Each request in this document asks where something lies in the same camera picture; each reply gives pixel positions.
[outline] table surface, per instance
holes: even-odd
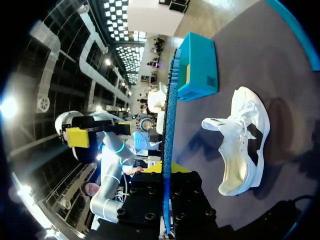
[[[219,92],[178,102],[172,160],[197,171],[219,227],[236,230],[260,217],[280,200],[313,195],[319,187],[320,157],[312,132],[320,119],[320,72],[286,22],[259,1],[213,38]],[[223,196],[218,187],[224,162],[218,152],[223,136],[201,128],[204,118],[227,118],[234,90],[245,86],[259,95],[270,119],[261,184],[239,196]],[[310,204],[302,200],[297,207]]]

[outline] screw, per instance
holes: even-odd
[[[175,191],[174,194],[175,195],[180,195],[181,194],[181,190],[179,189],[179,190]]]
[[[119,208],[116,212],[119,216],[124,216],[126,214],[126,210],[123,208]]]
[[[195,189],[194,192],[195,192],[196,194],[201,193],[201,188],[199,187],[199,188]]]
[[[213,216],[216,214],[216,210],[214,210],[213,208],[209,208],[207,210],[205,210],[205,215],[207,216]]]
[[[175,216],[175,219],[178,220],[178,221],[182,221],[185,218],[186,218],[186,214],[185,213],[180,213],[180,214],[177,214]]]
[[[144,215],[145,219],[147,220],[154,220],[156,218],[156,215],[152,212],[148,212]]]
[[[138,192],[138,189],[136,189],[134,187],[130,189],[131,194],[135,194],[136,192]]]

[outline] shoe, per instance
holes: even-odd
[[[236,196],[258,187],[264,171],[264,145],[270,121],[264,104],[250,89],[234,91],[231,115],[227,119],[206,118],[202,128],[220,131],[224,136],[220,152],[224,175],[218,190],[224,196]]]

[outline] shoelace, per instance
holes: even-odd
[[[228,119],[232,119],[235,122],[243,125],[244,128],[244,136],[247,136],[247,124],[244,116],[246,113],[249,113],[255,109],[255,103],[253,101],[248,101],[242,108],[242,110],[238,111],[236,115],[230,115]]]

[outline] floor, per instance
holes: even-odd
[[[278,201],[314,195],[320,186],[320,154],[312,140],[315,123],[320,120],[320,72],[312,71],[296,36],[265,1],[240,14],[254,2],[191,1],[161,59],[163,65],[169,63],[173,49],[188,31],[213,37],[219,92],[177,103],[172,160],[200,174],[202,189],[217,211],[218,226],[230,224],[235,230]],[[163,68],[159,72],[166,83],[168,71]],[[228,197],[218,192],[224,174],[218,152],[223,137],[202,129],[201,122],[208,117],[227,118],[234,90],[240,86],[253,90],[264,103],[270,133],[260,186]],[[297,207],[305,210],[309,203],[303,200]]]
[[[160,58],[157,79],[167,84],[169,63],[174,50],[189,32],[207,38],[214,36],[236,16],[258,0],[190,0],[189,7],[173,37],[168,37]]]

